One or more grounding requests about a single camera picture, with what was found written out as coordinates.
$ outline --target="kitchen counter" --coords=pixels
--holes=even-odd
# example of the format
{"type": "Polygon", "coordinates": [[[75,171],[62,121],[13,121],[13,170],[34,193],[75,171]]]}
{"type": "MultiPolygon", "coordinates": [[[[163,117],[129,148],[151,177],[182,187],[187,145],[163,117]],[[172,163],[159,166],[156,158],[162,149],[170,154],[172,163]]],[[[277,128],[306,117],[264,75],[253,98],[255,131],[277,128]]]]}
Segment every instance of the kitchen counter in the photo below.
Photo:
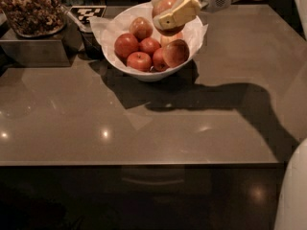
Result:
{"type": "Polygon", "coordinates": [[[200,52],[158,82],[83,51],[69,67],[10,67],[0,165],[287,162],[307,137],[306,41],[266,5],[202,16],[200,52]]]}

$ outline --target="metal container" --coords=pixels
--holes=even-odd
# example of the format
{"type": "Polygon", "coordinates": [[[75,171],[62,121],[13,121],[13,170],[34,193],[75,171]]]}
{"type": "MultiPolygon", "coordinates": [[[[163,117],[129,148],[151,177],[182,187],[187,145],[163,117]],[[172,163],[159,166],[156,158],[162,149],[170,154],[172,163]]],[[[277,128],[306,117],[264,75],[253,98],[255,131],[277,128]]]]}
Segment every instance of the metal container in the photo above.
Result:
{"type": "Polygon", "coordinates": [[[9,29],[0,38],[3,51],[18,67],[69,67],[82,43],[77,25],[69,18],[57,34],[33,39],[9,29]]]}
{"type": "Polygon", "coordinates": [[[52,35],[65,26],[60,0],[0,0],[0,9],[23,37],[52,35]]]}

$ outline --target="bowl of apples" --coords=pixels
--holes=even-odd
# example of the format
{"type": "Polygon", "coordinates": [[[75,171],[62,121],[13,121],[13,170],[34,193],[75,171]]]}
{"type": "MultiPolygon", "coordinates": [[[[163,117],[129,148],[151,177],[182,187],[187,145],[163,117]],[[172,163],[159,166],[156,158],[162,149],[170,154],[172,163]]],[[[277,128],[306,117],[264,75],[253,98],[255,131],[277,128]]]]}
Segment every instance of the bowl of apples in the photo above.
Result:
{"type": "Polygon", "coordinates": [[[159,81],[193,58],[207,25],[197,17],[175,34],[162,34],[153,24],[152,3],[143,3],[121,12],[99,32],[95,28],[93,33],[111,65],[140,81],[159,81]]]}

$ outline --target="fruit bowl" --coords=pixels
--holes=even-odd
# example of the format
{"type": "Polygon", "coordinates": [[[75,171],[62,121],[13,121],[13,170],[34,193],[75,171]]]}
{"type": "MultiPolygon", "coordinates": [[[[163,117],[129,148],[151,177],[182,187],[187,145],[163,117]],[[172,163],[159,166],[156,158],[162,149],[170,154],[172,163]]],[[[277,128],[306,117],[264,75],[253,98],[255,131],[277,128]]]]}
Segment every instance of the fruit bowl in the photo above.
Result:
{"type": "MultiPolygon", "coordinates": [[[[105,19],[97,17],[90,20],[93,34],[102,46],[106,60],[121,72],[140,81],[159,81],[180,70],[201,48],[203,37],[207,31],[207,25],[202,25],[198,17],[185,25],[182,30],[183,39],[189,46],[190,56],[184,63],[175,68],[169,68],[164,72],[141,72],[128,67],[115,55],[114,42],[119,35],[129,31],[130,23],[136,17],[142,16],[152,22],[152,9],[152,3],[143,3],[121,12],[114,19],[107,22],[105,19]]],[[[158,41],[160,40],[160,33],[155,29],[154,25],[152,37],[158,41]]]]}

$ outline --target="gray countertop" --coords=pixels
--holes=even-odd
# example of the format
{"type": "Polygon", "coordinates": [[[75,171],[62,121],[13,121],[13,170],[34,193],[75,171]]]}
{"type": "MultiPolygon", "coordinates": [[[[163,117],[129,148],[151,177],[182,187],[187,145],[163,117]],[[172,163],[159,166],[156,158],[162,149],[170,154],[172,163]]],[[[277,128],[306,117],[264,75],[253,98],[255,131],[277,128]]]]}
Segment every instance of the gray countertop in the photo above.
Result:
{"type": "Polygon", "coordinates": [[[158,82],[76,56],[0,77],[0,165],[276,164],[307,137],[307,43],[269,6],[205,16],[158,82]]]}

